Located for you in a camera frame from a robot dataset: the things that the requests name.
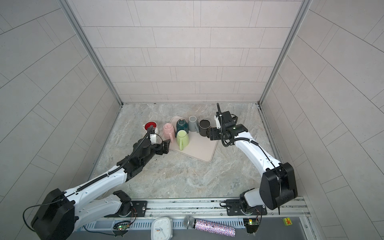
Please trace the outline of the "black mug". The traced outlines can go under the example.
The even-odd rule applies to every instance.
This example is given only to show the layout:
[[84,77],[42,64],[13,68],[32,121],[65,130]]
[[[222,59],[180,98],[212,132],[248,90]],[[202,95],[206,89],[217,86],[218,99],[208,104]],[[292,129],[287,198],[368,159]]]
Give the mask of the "black mug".
[[207,119],[201,119],[199,121],[199,132],[202,137],[208,136],[208,130],[211,127],[211,122]]

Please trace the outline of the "white mug red inside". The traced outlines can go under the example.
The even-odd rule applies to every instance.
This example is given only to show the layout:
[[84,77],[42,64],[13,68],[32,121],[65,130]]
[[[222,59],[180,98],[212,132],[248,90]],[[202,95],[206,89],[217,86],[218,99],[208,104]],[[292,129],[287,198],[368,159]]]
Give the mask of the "white mug red inside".
[[158,125],[154,121],[149,121],[143,125],[143,129],[146,131],[148,131],[148,130],[151,131],[152,128],[156,128],[158,130]]

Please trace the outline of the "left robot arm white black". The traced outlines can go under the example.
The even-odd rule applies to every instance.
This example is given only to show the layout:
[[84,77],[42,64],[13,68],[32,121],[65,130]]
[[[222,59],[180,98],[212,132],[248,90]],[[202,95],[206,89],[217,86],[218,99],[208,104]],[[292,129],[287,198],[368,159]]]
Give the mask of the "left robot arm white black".
[[66,240],[75,230],[108,215],[125,217],[132,212],[131,198],[124,191],[116,191],[106,198],[103,193],[138,175],[155,155],[169,152],[170,140],[153,143],[149,127],[145,136],[133,146],[133,152],[102,175],[61,191],[54,189],[47,194],[30,224],[30,231],[41,240]]

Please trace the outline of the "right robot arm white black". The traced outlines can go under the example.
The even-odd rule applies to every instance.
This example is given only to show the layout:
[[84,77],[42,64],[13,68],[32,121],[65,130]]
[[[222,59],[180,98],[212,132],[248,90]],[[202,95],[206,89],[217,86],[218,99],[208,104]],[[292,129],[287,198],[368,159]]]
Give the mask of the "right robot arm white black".
[[258,207],[267,207],[270,210],[279,209],[280,206],[298,196],[295,171],[291,164],[281,163],[266,152],[252,137],[248,129],[238,124],[238,117],[229,111],[222,112],[220,104],[215,115],[217,126],[207,130],[211,141],[222,142],[224,147],[236,146],[254,164],[262,176],[260,187],[240,194],[238,206],[246,214],[258,212]]

